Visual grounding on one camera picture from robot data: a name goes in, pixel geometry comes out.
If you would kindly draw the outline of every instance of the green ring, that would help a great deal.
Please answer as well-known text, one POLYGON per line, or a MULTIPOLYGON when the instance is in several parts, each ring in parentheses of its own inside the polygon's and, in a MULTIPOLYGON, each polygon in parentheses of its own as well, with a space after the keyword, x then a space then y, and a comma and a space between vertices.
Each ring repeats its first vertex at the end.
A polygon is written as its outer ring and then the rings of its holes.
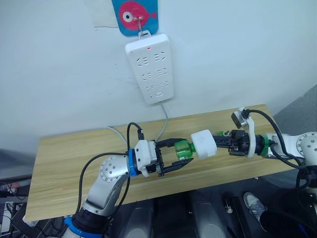
POLYGON ((268 152, 269 141, 268 141, 268 137, 267 137, 266 134, 263 134, 261 136, 264 139, 264 148, 263 148, 263 150, 261 151, 261 153, 259 155, 263 156, 263 155, 266 155, 267 152, 268 152))

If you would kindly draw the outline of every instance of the pink fish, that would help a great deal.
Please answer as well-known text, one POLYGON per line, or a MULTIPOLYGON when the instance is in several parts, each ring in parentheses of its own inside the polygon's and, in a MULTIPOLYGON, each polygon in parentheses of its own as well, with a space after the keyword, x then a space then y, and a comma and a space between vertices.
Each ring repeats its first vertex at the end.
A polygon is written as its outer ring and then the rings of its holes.
POLYGON ((120 6, 119 17, 122 25, 129 30, 139 30, 138 18, 141 26, 144 26, 149 17, 156 18, 157 13, 149 14, 148 11, 136 1, 126 1, 120 6))

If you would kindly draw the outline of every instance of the blue ring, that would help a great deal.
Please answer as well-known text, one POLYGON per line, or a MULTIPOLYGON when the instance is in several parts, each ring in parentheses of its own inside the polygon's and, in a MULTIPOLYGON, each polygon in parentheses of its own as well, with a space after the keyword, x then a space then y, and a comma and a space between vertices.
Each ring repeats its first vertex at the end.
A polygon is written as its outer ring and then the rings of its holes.
POLYGON ((130 168, 130 176, 131 177, 135 177, 137 176, 137 172, 134 169, 134 165, 133 165, 133 149, 129 150, 129 168, 130 168))
POLYGON ((68 225, 68 227, 70 228, 70 230, 72 232, 74 232, 76 235, 79 235, 81 237, 85 237, 85 238, 102 238, 103 234, 93 234, 93 233, 88 233, 88 232, 83 232, 81 230, 79 230, 78 228, 76 228, 71 220, 71 217, 66 217, 64 222, 65 224, 68 225))

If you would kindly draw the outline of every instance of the white wall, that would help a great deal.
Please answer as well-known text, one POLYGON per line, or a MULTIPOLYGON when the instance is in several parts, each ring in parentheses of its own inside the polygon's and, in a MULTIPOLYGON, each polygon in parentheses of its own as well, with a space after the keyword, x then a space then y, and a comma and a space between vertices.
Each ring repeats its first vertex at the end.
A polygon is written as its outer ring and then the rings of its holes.
MULTIPOLYGON (((315 0, 160 0, 171 40, 171 117, 266 103, 274 114, 317 81, 315 0)), ((163 118, 127 63, 127 38, 94 29, 83 0, 0 0, 0 149, 163 118)))

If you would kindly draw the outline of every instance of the green plastic bottle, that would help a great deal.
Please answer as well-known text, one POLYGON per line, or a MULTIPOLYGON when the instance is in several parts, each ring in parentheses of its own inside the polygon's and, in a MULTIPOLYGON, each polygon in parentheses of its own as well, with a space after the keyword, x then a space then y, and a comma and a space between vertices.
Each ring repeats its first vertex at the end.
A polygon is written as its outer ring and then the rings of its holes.
POLYGON ((176 142, 174 148, 179 160, 190 159, 193 157, 193 153, 196 152, 194 144, 187 140, 176 142))

